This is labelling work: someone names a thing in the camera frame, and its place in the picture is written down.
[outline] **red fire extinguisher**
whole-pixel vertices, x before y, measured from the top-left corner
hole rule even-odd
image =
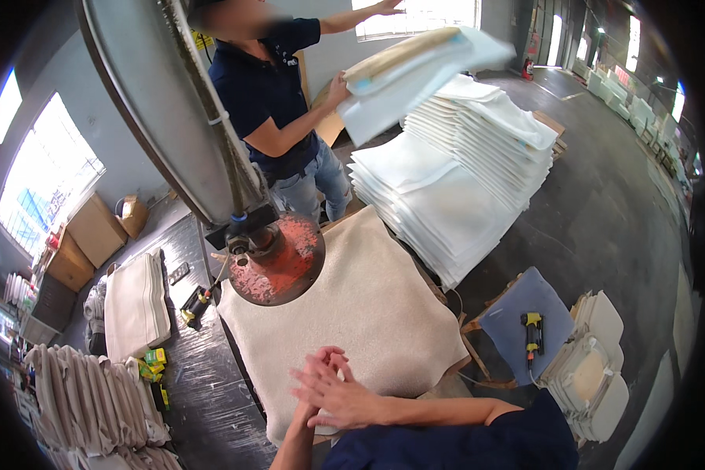
[[[525,59],[525,64],[522,65],[522,78],[528,81],[533,80],[533,61],[530,57]]]

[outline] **ripped jeans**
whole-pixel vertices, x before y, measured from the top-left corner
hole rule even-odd
[[[332,222],[342,218],[347,204],[353,199],[342,162],[321,139],[319,153],[305,167],[305,177],[296,174],[286,180],[277,180],[272,190],[282,199],[285,206],[310,217],[316,223],[321,215],[316,190],[324,194],[326,214]]]

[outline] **concrete floor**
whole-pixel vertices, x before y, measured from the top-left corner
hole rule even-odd
[[[683,198],[638,145],[626,121],[571,76],[560,70],[537,69],[534,83],[508,72],[478,78],[501,87],[520,108],[543,110],[565,126],[563,139],[568,149],[531,199],[530,208],[457,288],[464,311],[468,320],[479,315],[485,301],[530,266],[540,270],[568,307],[588,290],[604,290],[625,325],[622,377],[629,385],[630,400],[611,440],[600,445],[588,443],[581,449],[580,467],[613,468],[626,446],[618,465],[622,468],[636,459],[658,427],[692,344],[699,301],[689,288]],[[399,132],[395,126],[366,146],[381,145]],[[351,162],[354,147],[344,133],[333,148],[343,163]],[[129,242],[125,252],[113,258],[134,254],[137,246],[147,245],[148,237],[187,212],[179,200],[163,200],[152,209],[141,239]],[[213,275],[219,267],[210,262]],[[85,298],[91,285],[81,291],[79,299]],[[458,305],[453,293],[448,297]],[[57,343],[84,349],[82,307],[83,300]],[[468,338],[492,376],[512,378],[486,334],[472,332]],[[462,372],[482,378],[475,365]],[[494,396],[523,406],[531,403],[537,392],[534,387],[489,390],[471,383],[468,388],[475,396]],[[317,446],[314,468],[328,450]]]

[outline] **red circular press plate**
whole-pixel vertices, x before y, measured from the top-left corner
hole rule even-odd
[[[282,212],[275,222],[284,246],[270,262],[238,266],[230,256],[230,283],[241,297],[258,306],[281,306],[307,291],[324,267],[326,246],[319,226],[296,212]]]

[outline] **man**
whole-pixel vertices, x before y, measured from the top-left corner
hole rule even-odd
[[[527,410],[497,399],[383,397],[356,382],[343,354],[322,347],[303,371],[290,371],[300,402],[271,470],[310,468],[317,425],[354,429],[331,448],[326,470],[577,467],[571,431],[547,390]]]
[[[245,9],[246,0],[230,1],[236,2],[235,8]],[[349,92],[340,72],[331,81],[326,101],[308,110],[298,60],[292,54],[319,42],[321,34],[347,31],[376,14],[400,13],[394,9],[400,1],[383,0],[320,20],[292,20],[270,29],[271,36],[264,39],[226,41],[229,33],[222,34],[218,25],[210,24],[208,12],[201,16],[205,30],[226,39],[217,41],[209,76],[238,137],[248,146],[251,161],[287,205],[314,221],[320,216],[316,190],[326,198],[330,221],[344,215],[352,198],[342,164],[313,131]],[[212,16],[213,22],[229,17],[227,12],[214,11],[219,14]]]

